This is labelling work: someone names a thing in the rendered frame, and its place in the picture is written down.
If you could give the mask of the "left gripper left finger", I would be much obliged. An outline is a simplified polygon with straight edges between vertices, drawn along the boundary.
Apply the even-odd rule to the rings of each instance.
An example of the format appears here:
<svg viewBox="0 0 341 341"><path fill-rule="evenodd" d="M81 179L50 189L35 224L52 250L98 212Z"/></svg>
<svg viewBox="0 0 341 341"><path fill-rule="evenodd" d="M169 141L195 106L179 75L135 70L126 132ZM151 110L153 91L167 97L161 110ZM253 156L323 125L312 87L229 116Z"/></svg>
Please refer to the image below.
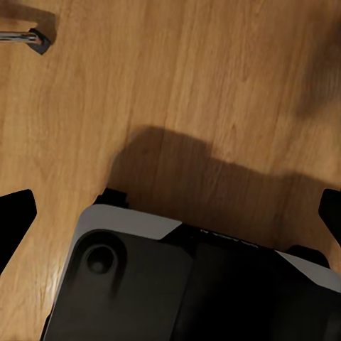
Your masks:
<svg viewBox="0 0 341 341"><path fill-rule="evenodd" d="M0 197L0 274L37 216L31 189Z"/></svg>

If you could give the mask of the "swivel chair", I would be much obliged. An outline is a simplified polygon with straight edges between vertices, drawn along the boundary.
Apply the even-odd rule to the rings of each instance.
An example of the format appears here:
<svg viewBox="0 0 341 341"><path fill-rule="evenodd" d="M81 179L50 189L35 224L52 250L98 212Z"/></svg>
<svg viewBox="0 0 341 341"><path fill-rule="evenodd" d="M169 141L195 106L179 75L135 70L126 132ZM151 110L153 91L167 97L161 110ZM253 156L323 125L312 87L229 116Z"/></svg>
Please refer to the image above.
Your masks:
<svg viewBox="0 0 341 341"><path fill-rule="evenodd" d="M38 29L31 28L28 32L0 31L0 43L26 43L29 48L43 55L49 49L50 39Z"/></svg>

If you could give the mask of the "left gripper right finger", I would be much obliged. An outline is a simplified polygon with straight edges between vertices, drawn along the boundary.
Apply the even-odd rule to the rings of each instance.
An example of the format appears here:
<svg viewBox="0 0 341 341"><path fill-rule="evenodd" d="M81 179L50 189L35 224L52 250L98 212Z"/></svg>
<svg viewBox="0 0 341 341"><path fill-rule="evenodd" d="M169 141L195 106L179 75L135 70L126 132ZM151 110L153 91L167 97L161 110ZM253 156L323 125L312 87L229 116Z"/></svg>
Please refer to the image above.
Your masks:
<svg viewBox="0 0 341 341"><path fill-rule="evenodd" d="M320 200L319 215L341 246L341 192L325 189Z"/></svg>

